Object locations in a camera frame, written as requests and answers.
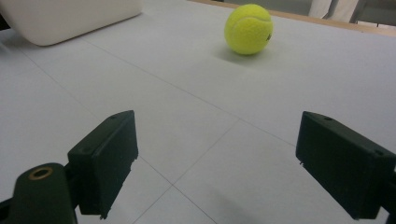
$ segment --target screw hole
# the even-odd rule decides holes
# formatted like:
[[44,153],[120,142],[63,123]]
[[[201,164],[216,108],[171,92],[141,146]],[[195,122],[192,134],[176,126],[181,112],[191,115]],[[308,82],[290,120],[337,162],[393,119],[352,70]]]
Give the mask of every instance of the screw hole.
[[376,150],[375,153],[378,156],[383,156],[384,155],[384,153],[382,151],[380,151],[380,150]]
[[83,152],[83,153],[89,153],[89,152],[91,152],[91,148],[90,147],[82,147],[80,149],[80,151]]
[[46,167],[40,167],[35,170],[33,170],[32,173],[29,174],[29,179],[30,180],[40,180],[44,179],[50,175],[52,175],[52,168],[46,166]]

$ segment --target yellow tennis ball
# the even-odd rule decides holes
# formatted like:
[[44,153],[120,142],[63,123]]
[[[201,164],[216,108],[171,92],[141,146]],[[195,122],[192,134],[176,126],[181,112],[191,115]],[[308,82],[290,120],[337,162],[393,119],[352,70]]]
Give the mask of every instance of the yellow tennis ball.
[[228,46],[240,54],[260,52],[271,39],[273,23],[265,8],[247,4],[234,10],[225,23]]

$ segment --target wooden trim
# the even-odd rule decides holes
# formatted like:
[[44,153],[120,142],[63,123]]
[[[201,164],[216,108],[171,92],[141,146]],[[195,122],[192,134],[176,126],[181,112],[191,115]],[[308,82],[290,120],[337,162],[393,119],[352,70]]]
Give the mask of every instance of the wooden trim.
[[[218,7],[230,7],[230,8],[238,7],[238,5],[236,5],[236,4],[223,3],[223,2],[217,2],[217,1],[211,1],[211,0],[190,0],[190,1],[196,2],[196,3],[209,4],[209,5],[218,6]],[[280,11],[273,11],[273,10],[268,10],[268,11],[272,16],[276,16],[276,17],[281,17],[281,18],[286,18],[286,19],[291,19],[291,20],[296,20],[296,21],[312,22],[315,24],[328,25],[328,26],[333,26],[333,27],[338,27],[338,28],[343,28],[343,29],[348,29],[348,30],[360,31],[363,33],[387,35],[387,36],[396,37],[396,30],[384,29],[384,28],[378,28],[378,27],[370,27],[370,26],[358,25],[355,23],[347,23],[347,22],[342,22],[342,21],[329,21],[329,20],[323,20],[323,19],[319,19],[319,18],[296,15],[296,14],[287,13],[287,12],[280,12]]]

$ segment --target wooden edge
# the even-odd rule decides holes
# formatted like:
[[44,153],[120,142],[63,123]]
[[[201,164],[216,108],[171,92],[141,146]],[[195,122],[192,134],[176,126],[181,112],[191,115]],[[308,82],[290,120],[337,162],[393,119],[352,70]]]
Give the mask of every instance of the wooden edge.
[[[223,3],[223,2],[217,2],[217,1],[211,1],[211,0],[190,0],[190,1],[196,2],[196,3],[209,4],[209,5],[218,6],[218,7],[230,7],[230,8],[239,7],[236,4]],[[355,23],[347,23],[347,22],[342,22],[342,21],[329,21],[329,20],[323,20],[323,19],[319,19],[319,18],[313,18],[313,17],[302,16],[302,15],[297,15],[297,14],[292,14],[292,13],[287,13],[287,12],[273,11],[273,10],[268,10],[268,12],[272,16],[296,20],[296,21],[307,21],[307,22],[312,22],[312,23],[320,24],[320,25],[328,25],[328,26],[332,26],[332,27],[360,31],[363,33],[387,35],[387,36],[396,37],[396,30],[391,30],[391,29],[358,25]]]

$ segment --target tile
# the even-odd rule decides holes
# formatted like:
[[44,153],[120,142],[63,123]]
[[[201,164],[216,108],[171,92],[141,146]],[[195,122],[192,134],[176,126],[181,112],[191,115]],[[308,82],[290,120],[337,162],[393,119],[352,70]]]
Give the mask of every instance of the tile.
[[0,201],[26,170],[65,165],[67,152],[99,121],[39,69],[1,81]]
[[13,35],[9,40],[37,65],[50,63],[66,55],[78,53],[90,46],[89,43],[80,38],[69,39],[46,47],[34,45],[18,34]]
[[[203,16],[203,11],[210,17]],[[109,27],[101,34],[84,38],[155,76],[166,76],[205,57],[204,53],[215,44],[225,44],[222,36],[224,24],[225,18],[218,15],[212,6],[184,2],[165,11],[143,13],[123,24]]]
[[132,171],[125,180],[122,189],[113,203],[108,217],[99,220],[99,216],[83,216],[78,209],[78,223],[134,223],[170,188],[162,176],[141,158],[132,164]]
[[9,30],[0,31],[0,81],[36,68],[35,64],[9,40]]
[[136,221],[136,224],[215,224],[177,189],[170,188],[150,209]]
[[133,109],[141,156],[171,183],[237,121],[99,49],[43,68],[100,119]]
[[[370,45],[370,39],[378,36],[299,23],[305,31],[302,36],[293,31],[294,22],[275,18],[274,39],[252,57],[236,55],[214,40],[200,49],[206,55],[197,50],[180,66],[170,59],[166,60],[169,68],[148,70],[292,145],[297,141],[302,112],[307,110],[339,119],[380,145],[395,148],[388,133],[395,133],[396,127],[387,122],[396,111],[392,103],[396,90],[391,84],[396,82],[396,68],[389,66],[393,52],[387,47],[392,38],[380,36],[384,45]],[[355,41],[346,41],[347,35]],[[307,49],[310,45],[319,47]],[[149,67],[149,63],[135,62]],[[378,74],[378,67],[384,67],[384,72]]]
[[294,150],[239,121],[175,187],[219,224],[355,223]]

